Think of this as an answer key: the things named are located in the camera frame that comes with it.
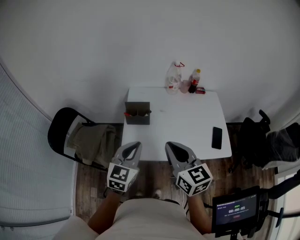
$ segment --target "plastic bottle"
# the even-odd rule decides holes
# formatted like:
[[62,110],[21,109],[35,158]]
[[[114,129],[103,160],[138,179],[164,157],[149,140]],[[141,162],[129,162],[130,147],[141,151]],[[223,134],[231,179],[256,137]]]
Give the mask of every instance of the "plastic bottle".
[[165,78],[165,86],[167,93],[173,95],[178,92],[181,82],[181,67],[184,65],[179,62],[173,62],[167,71]]
[[192,76],[192,82],[191,82],[191,86],[189,87],[188,91],[190,93],[194,93],[196,91],[196,87],[199,83],[199,80],[200,80],[200,72],[201,70],[200,69],[197,69],[194,73],[193,73],[193,76]]

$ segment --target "gray cloth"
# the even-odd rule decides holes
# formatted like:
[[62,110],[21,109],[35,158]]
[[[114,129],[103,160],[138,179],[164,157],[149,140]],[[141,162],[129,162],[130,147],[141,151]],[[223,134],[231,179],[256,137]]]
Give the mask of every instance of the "gray cloth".
[[84,164],[92,162],[109,166],[114,154],[115,127],[107,124],[92,127],[78,123],[71,133],[67,147],[75,149]]

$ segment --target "small red item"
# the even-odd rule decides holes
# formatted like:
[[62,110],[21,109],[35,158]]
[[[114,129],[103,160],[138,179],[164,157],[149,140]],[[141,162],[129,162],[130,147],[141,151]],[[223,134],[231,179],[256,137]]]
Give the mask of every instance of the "small red item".
[[198,87],[198,88],[196,88],[196,93],[198,93],[198,94],[205,94],[206,90],[203,87]]

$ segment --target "digital timer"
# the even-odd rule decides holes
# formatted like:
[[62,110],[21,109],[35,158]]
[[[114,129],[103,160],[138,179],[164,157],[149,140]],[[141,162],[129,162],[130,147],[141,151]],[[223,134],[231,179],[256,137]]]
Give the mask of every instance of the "digital timer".
[[240,207],[240,208],[236,208],[236,209],[231,209],[229,210],[229,213],[233,213],[233,212],[238,212],[238,211],[241,211],[241,210],[244,210],[245,207]]

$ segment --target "white curtain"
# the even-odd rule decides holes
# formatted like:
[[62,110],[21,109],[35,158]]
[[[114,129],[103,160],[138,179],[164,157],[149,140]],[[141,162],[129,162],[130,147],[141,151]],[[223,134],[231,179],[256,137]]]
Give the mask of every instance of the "white curtain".
[[10,226],[71,215],[75,164],[50,148],[50,124],[0,66],[0,239],[48,238],[63,222]]

